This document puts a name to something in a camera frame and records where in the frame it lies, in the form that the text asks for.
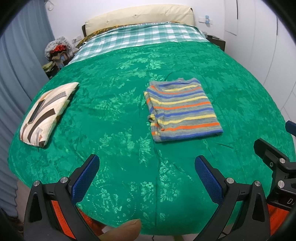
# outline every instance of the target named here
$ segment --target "yellow patterned pillow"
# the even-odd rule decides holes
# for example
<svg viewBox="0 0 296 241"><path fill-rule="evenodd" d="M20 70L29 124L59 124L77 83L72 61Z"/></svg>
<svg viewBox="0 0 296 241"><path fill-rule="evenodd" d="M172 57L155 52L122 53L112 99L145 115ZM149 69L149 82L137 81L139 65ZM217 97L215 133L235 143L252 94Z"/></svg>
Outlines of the yellow patterned pillow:
<svg viewBox="0 0 296 241"><path fill-rule="evenodd" d="M21 141L32 146L44 147L78 84L73 82L61 85L44 93L33 105L22 124Z"/></svg>

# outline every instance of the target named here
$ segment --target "red cloth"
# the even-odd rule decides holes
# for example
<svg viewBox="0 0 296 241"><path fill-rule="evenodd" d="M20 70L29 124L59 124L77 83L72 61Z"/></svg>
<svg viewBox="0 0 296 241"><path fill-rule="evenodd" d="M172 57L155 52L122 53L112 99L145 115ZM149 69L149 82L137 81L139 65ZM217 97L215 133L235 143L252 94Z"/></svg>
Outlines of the red cloth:
<svg viewBox="0 0 296 241"><path fill-rule="evenodd" d="M270 235L273 235L275 231L280 227L282 222L286 219L288 211L267 205L270 219Z"/></svg>
<svg viewBox="0 0 296 241"><path fill-rule="evenodd" d="M64 51L64 50L67 50L67 47L65 45L57 45L54 50L51 50L50 53L54 53L54 52L57 52L57 51Z"/></svg>
<svg viewBox="0 0 296 241"><path fill-rule="evenodd" d="M66 234L67 236L69 236L71 238L75 238L73 233L71 232L63 214L62 214L61 208L59 207L59 203L57 201L52 201L52 206L54 208L55 214L57 216L60 226L62 227L64 234ZM86 223L90 226L92 231L97 236L100 236L101 234L103 234L102 229L106 226L105 224L102 224L102 223L92 219L91 217L89 217L85 213L83 213L80 209L78 209L78 210L79 210L80 214L82 215L82 217L84 218L84 220L86 221Z"/></svg>

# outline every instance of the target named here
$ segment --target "folded striped shirt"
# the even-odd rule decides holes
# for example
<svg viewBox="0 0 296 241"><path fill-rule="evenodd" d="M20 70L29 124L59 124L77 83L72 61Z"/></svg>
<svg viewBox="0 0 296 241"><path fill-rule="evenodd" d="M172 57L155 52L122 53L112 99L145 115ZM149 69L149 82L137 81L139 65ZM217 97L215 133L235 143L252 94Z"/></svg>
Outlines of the folded striped shirt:
<svg viewBox="0 0 296 241"><path fill-rule="evenodd" d="M164 142L223 132L200 82L151 81L144 91L154 141Z"/></svg>

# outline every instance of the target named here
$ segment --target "cream headboard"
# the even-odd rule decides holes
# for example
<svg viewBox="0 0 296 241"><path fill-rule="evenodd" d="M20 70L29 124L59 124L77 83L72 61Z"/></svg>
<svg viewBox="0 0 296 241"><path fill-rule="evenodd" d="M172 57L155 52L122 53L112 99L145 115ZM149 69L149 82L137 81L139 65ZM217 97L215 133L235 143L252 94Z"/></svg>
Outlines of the cream headboard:
<svg viewBox="0 0 296 241"><path fill-rule="evenodd" d="M96 16L85 22L86 35L117 25L179 22L194 25L192 8L178 4L128 7Z"/></svg>

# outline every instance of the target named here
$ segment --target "green bedspread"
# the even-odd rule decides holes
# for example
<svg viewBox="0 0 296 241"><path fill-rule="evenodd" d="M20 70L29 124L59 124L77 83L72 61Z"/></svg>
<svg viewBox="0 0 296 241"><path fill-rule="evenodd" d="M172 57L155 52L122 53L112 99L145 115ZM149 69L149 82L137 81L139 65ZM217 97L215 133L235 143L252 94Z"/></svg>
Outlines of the green bedspread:
<svg viewBox="0 0 296 241"><path fill-rule="evenodd" d="M197 78L224 133L205 139L155 143L143 91L149 81ZM11 170L28 186L68 176L94 153L98 171L78 206L92 218L118 226L140 218L142 233L197 233L217 205L194 169L204 155L237 182L259 180L269 193L271 171L253 150L263 138L295 159L284 119L263 86L208 42L167 42L111 51L63 68L37 94L69 82L79 89L42 149L24 144L17 130Z"/></svg>

